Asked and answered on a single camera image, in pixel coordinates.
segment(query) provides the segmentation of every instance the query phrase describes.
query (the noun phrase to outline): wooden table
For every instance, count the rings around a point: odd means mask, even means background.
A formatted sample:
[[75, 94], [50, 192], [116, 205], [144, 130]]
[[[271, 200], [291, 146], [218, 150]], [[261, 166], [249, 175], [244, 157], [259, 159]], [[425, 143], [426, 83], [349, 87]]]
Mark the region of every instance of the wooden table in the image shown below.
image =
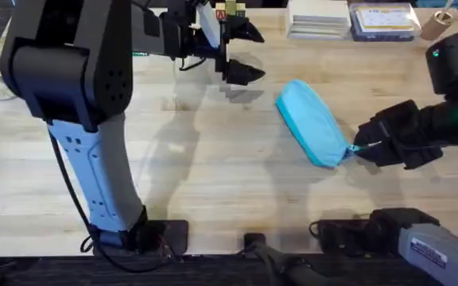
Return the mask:
[[[432, 12], [417, 10], [421, 21]], [[149, 216], [189, 220], [189, 253], [233, 253], [246, 232], [284, 251], [317, 251], [311, 221], [380, 207], [417, 207], [458, 235], [458, 147], [414, 171], [358, 160], [317, 168], [274, 105], [285, 83], [303, 79], [351, 140], [385, 107], [442, 100], [425, 63], [430, 43], [293, 41], [283, 14], [250, 10], [266, 43], [231, 44], [234, 58], [267, 72], [249, 87], [223, 84], [213, 63], [180, 73], [164, 57], [135, 59], [126, 141]], [[85, 236], [45, 124], [20, 99], [0, 101], [0, 256], [79, 255]]]

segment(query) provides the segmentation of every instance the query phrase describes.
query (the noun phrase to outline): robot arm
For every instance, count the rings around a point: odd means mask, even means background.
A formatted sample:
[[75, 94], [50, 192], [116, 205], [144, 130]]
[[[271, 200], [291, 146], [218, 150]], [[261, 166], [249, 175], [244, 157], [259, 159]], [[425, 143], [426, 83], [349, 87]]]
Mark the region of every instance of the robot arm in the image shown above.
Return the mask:
[[321, 220], [316, 236], [325, 253], [402, 257], [443, 285], [458, 286], [458, 237], [417, 209], [376, 210], [368, 220]]
[[458, 33], [430, 47], [426, 58], [434, 92], [445, 102], [418, 109], [409, 100], [379, 111], [359, 127], [359, 156], [413, 169], [442, 157], [441, 147], [458, 145]]
[[66, 152], [94, 241], [134, 250], [148, 221], [123, 137], [133, 84], [130, 15], [130, 1], [19, 1], [1, 68]]

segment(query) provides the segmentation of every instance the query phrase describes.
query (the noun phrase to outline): black cable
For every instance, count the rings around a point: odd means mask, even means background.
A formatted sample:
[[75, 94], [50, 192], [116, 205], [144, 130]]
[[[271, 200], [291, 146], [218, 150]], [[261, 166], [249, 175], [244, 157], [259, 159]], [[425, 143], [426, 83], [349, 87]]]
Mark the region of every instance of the black cable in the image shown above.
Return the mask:
[[90, 239], [91, 236], [87, 236], [87, 238], [85, 238], [83, 242], [80, 244], [81, 253], [88, 253], [93, 248], [93, 241], [91, 241], [89, 245], [86, 246], [86, 243], [89, 242]]
[[311, 223], [309, 224], [309, 233], [310, 233], [310, 235], [312, 235], [312, 237], [315, 238], [315, 239], [319, 239], [319, 234], [316, 234], [316, 233], [314, 232], [314, 230], [312, 230], [312, 228], [313, 228], [314, 226], [317, 226], [318, 223], [319, 223], [319, 221], [315, 221], [315, 222], [311, 222]]
[[197, 63], [195, 64], [192, 64], [192, 65], [189, 65], [187, 66], [186, 68], [184, 67], [184, 59], [181, 59], [181, 68], [180, 68], [180, 72], [186, 72], [186, 71], [190, 71], [191, 69], [193, 68], [197, 68], [199, 67], [201, 64], [204, 64], [204, 62], [206, 61], [206, 58], [202, 58], [200, 61], [198, 61]]
[[[76, 209], [79, 212], [79, 215], [83, 220], [84, 226], [86, 226], [86, 230], [89, 233], [89, 238], [91, 238], [91, 240], [93, 241], [92, 246], [94, 246], [95, 249], [114, 267], [121, 269], [122, 271], [129, 272], [129, 273], [138, 274], [138, 273], [144, 273], [144, 272], [151, 272], [151, 271], [154, 271], [154, 270], [157, 270], [157, 269], [160, 269], [162, 267], [169, 265], [170, 261], [163, 261], [163, 262], [158, 262], [155, 265], [152, 265], [145, 269], [129, 269], [123, 265], [120, 265], [119, 263], [114, 261], [109, 255], [107, 255], [98, 237], [96, 235], [92, 235], [92, 233], [90, 232], [89, 221], [87, 220], [87, 216], [84, 213], [84, 210], [80, 205], [76, 192], [73, 189], [72, 182], [70, 181], [70, 177], [68, 176], [67, 169], [64, 166], [63, 157], [61, 156], [61, 152], [60, 152], [60, 146], [58, 145], [56, 138], [51, 133], [49, 133], [49, 137], [52, 143], [52, 148], [54, 149], [54, 155], [56, 156], [57, 164], [60, 166], [61, 175], [63, 176], [63, 180], [67, 185], [68, 193], [70, 194], [70, 197], [72, 197], [73, 203], [76, 206]], [[86, 244], [87, 240], [88, 239], [84, 239], [81, 247]]]

